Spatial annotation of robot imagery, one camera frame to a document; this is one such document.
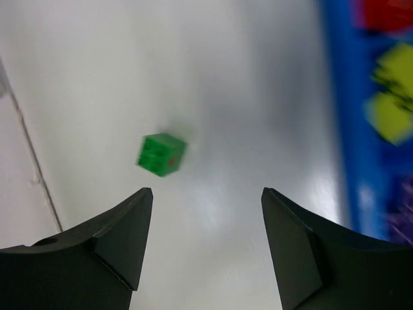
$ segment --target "green cube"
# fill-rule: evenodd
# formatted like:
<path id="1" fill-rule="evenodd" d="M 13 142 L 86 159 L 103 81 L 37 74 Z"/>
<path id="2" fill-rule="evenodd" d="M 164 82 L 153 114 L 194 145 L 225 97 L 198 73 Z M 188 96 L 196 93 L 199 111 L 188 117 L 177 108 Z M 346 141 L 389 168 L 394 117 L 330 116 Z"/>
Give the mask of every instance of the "green cube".
<path id="1" fill-rule="evenodd" d="M 145 136 L 136 165 L 166 176 L 179 169 L 185 147 L 184 141 L 166 133 Z"/>

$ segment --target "cube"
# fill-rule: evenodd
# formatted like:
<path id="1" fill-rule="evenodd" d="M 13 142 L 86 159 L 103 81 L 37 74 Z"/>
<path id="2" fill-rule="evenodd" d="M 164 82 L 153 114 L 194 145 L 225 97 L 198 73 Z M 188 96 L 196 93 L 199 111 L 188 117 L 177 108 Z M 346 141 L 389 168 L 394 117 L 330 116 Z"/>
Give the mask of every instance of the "cube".
<path id="1" fill-rule="evenodd" d="M 136 165 L 157 176 L 166 176 L 179 169 L 185 148 L 184 141 L 167 133 L 145 136 Z"/>

